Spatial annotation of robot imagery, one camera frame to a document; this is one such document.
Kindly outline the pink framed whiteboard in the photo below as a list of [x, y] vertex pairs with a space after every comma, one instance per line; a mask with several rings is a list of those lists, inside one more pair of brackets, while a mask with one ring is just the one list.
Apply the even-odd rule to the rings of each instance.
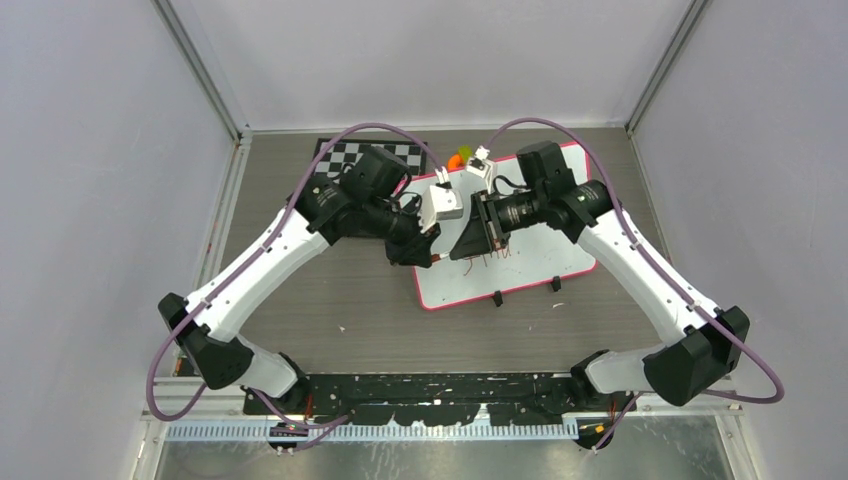
[[[441, 235], [432, 252], [449, 252], [464, 229], [470, 212], [469, 196], [483, 182], [465, 170], [449, 173], [454, 189], [463, 194], [463, 217], [442, 222]], [[471, 301], [492, 299], [495, 291], [506, 294], [535, 286], [550, 286], [554, 276], [568, 278], [588, 273], [597, 265], [594, 257], [572, 244], [561, 232], [544, 224], [511, 234], [508, 245], [494, 253], [461, 260], [440, 260], [430, 268], [414, 267], [413, 278], [421, 306], [438, 310]]]

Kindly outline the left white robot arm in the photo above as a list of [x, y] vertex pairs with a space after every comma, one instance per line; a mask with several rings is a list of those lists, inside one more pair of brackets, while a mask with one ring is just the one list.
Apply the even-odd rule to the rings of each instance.
[[212, 281], [187, 297], [164, 296], [158, 311], [173, 341], [207, 388], [258, 389], [280, 412], [298, 412], [307, 389], [289, 359], [246, 340], [241, 327], [298, 268], [339, 239], [367, 232], [385, 242], [391, 263], [428, 267], [438, 218], [456, 206], [451, 189], [428, 187], [400, 205], [397, 187], [408, 168], [380, 147], [365, 150], [336, 178], [314, 174], [272, 224]]

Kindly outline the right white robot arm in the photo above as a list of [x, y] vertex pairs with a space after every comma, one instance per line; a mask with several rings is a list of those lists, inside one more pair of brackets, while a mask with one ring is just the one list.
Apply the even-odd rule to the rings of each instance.
[[471, 193], [468, 223], [450, 251], [453, 260], [491, 253], [514, 231], [546, 225], [602, 264], [646, 314], [660, 345], [627, 352], [601, 350], [574, 365], [571, 397], [596, 410], [612, 393], [653, 392], [684, 406], [737, 365], [750, 327], [738, 307], [723, 309], [696, 289], [637, 234], [630, 217], [596, 179], [580, 183], [558, 144], [542, 141], [517, 153], [523, 181], [509, 194], [495, 187], [496, 164], [479, 148], [465, 171], [485, 182]]

